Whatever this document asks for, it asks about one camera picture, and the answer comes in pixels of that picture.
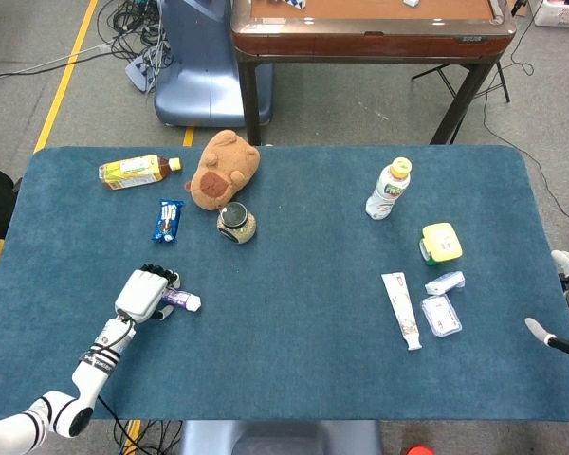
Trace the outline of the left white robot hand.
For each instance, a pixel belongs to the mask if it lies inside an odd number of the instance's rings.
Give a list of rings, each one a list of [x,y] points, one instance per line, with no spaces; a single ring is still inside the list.
[[[174,310],[171,304],[158,309],[165,292],[180,286],[180,276],[171,269],[146,263],[136,269],[115,301],[118,315],[141,324],[148,319],[164,320]]]

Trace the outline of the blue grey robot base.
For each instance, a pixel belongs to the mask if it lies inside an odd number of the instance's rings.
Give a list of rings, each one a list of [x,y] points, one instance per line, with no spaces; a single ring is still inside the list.
[[[242,128],[244,108],[231,40],[231,0],[157,0],[171,63],[156,79],[159,120]]]

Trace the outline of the green container yellow lid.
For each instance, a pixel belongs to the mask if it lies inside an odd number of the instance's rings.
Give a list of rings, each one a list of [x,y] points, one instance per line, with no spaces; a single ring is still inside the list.
[[[419,241],[420,253],[427,265],[436,265],[459,259],[463,248],[451,223],[424,226]]]

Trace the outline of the small white tissue pack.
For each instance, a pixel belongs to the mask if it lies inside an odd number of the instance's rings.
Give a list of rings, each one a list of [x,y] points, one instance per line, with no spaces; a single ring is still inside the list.
[[[465,276],[462,271],[446,273],[425,284],[428,295],[438,296],[447,294],[451,289],[465,286]]]

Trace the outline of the amber tea bottle yellow label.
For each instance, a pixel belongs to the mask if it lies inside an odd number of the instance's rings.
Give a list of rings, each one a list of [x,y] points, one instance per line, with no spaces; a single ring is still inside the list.
[[[141,155],[100,165],[98,177],[108,190],[116,191],[160,182],[182,168],[178,157]]]

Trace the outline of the grey blue robot torso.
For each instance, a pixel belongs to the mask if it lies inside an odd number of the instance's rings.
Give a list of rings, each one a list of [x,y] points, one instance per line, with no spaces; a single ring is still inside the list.
[[[190,420],[180,455],[383,455],[375,420]]]

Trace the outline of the brown mahjong table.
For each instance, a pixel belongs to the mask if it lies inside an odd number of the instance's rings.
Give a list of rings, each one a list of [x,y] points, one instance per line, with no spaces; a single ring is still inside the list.
[[[262,142],[255,68],[275,63],[458,64],[468,71],[431,144],[444,145],[516,34],[507,0],[231,0],[247,140]]]

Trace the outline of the clear purple wipes packet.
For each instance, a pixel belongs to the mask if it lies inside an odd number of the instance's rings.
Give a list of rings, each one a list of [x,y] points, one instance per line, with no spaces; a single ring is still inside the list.
[[[423,299],[421,308],[436,337],[447,337],[462,331],[461,321],[446,294]]]

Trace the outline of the blue carpet table cover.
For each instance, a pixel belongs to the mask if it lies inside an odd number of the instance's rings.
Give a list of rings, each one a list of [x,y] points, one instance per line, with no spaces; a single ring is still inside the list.
[[[142,323],[102,391],[121,418],[569,421],[569,355],[527,330],[569,337],[569,315],[522,156],[504,146],[267,147],[241,193],[246,244],[185,192],[184,169],[109,191],[101,164],[135,148],[60,147],[32,157],[0,260],[0,419],[47,391],[74,394],[81,354],[131,273],[177,271],[202,300]],[[365,204],[383,168],[411,182],[383,220]],[[185,203],[176,240],[151,240],[160,199]],[[424,226],[451,223],[461,258],[427,265]],[[436,337],[425,284],[463,329]],[[381,279],[403,272],[422,348],[409,351]]]

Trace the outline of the white storage box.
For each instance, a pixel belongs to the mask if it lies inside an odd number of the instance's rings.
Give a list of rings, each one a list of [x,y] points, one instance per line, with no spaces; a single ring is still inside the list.
[[[529,0],[540,27],[569,27],[569,0]]]

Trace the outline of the purple white tube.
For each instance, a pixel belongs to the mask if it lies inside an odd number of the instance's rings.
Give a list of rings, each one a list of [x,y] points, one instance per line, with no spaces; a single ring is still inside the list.
[[[166,304],[180,307],[189,312],[197,312],[202,306],[201,299],[195,294],[173,288],[167,288],[161,300]]]

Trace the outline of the white floral toothpaste tube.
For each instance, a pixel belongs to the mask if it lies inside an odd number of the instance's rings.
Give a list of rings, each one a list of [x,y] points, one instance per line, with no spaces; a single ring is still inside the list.
[[[409,351],[422,348],[419,330],[413,311],[413,304],[403,272],[382,274],[388,298],[392,305],[402,337]]]

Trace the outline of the white drink bottle yellow cap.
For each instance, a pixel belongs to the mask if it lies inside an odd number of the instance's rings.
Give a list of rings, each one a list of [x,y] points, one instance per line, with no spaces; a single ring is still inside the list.
[[[382,169],[373,193],[365,204],[365,212],[373,220],[383,220],[390,215],[396,200],[411,182],[412,162],[403,156],[395,158]]]

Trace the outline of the blue grey power strip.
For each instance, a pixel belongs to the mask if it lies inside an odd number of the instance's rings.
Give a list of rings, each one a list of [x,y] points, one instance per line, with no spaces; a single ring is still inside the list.
[[[161,66],[162,51],[148,48],[126,65],[125,74],[137,90],[149,93],[156,87]]]

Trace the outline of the glass jar black lid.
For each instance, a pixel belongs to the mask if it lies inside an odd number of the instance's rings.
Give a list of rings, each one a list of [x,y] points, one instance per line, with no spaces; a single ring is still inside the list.
[[[248,242],[255,234],[257,222],[247,207],[239,202],[229,202],[219,212],[217,230],[236,244]]]

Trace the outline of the blue cookie packet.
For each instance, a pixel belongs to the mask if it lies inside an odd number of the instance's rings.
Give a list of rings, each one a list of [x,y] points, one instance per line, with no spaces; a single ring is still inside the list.
[[[176,240],[179,222],[185,203],[181,200],[161,198],[151,240],[157,243],[171,243]]]

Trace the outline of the brown capybara plush toy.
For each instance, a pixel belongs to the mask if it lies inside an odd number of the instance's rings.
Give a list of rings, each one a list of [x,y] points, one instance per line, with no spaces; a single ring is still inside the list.
[[[234,131],[222,130],[204,148],[185,189],[199,208],[221,209],[255,175],[260,159],[257,148]]]

